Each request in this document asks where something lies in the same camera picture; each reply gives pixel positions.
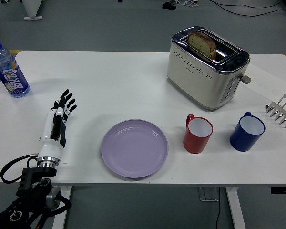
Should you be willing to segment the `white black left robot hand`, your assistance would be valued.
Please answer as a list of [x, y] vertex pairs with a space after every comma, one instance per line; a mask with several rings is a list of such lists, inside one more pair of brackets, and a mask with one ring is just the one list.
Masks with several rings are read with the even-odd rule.
[[55, 167], [60, 163], [66, 145], [66, 122], [76, 107], [75, 98], [67, 89], [49, 110], [41, 137], [43, 146], [37, 156], [39, 167]]

